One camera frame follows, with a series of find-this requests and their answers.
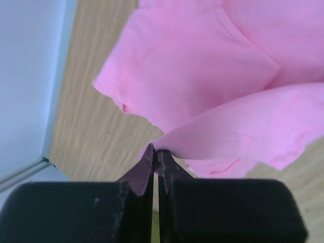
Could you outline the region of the pink t shirt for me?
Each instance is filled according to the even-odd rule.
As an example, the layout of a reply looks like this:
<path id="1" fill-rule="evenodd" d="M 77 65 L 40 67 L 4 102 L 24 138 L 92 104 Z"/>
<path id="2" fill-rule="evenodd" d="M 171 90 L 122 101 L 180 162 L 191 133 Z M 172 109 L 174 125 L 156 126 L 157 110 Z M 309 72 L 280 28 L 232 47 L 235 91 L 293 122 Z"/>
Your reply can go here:
<path id="1" fill-rule="evenodd" d="M 200 177 L 284 169 L 323 136 L 323 1 L 139 1 L 93 85 Z"/>

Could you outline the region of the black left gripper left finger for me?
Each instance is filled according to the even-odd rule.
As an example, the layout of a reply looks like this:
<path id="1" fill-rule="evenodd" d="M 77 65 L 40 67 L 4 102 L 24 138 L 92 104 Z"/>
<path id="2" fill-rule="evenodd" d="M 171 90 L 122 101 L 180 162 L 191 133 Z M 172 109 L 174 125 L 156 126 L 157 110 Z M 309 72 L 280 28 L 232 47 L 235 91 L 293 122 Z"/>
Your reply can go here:
<path id="1" fill-rule="evenodd" d="M 1 242 L 150 242 L 154 148 L 115 182 L 30 182 L 1 210 Z"/>

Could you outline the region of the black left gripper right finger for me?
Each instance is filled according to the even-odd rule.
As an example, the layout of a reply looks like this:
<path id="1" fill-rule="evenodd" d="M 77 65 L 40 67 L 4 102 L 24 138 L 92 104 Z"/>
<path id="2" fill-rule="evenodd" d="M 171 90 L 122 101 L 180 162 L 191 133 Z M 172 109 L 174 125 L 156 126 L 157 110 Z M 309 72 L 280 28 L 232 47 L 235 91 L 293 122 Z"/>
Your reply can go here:
<path id="1" fill-rule="evenodd" d="M 157 153 L 161 242 L 306 242 L 290 190 L 274 179 L 196 179 Z"/>

